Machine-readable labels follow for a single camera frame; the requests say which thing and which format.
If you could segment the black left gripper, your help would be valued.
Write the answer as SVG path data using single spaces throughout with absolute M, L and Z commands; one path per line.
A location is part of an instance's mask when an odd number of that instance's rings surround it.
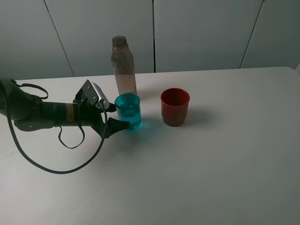
M 113 113 L 116 111 L 115 104 L 106 104 L 104 98 L 99 97 L 98 94 L 92 94 L 92 100 L 95 98 L 95 103 L 92 104 L 83 91 L 78 91 L 73 100 L 76 106 L 77 119 L 82 126 L 92 127 L 99 135 L 104 135 L 104 138 L 109 138 L 113 134 L 126 130 L 130 127 L 127 121 L 116 120 L 109 118 L 107 120 L 106 113 Z

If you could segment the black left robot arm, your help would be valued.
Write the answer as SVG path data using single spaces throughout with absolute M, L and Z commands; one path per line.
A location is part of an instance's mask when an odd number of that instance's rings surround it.
M 72 103 L 47 102 L 45 97 L 29 94 L 22 87 L 44 91 L 34 84 L 17 84 L 10 78 L 0 80 L 0 113 L 10 115 L 21 131 L 31 132 L 53 127 L 92 127 L 101 137 L 129 128 L 129 122 L 113 118 L 103 120 L 104 113 L 116 111 L 101 88 L 86 80 Z

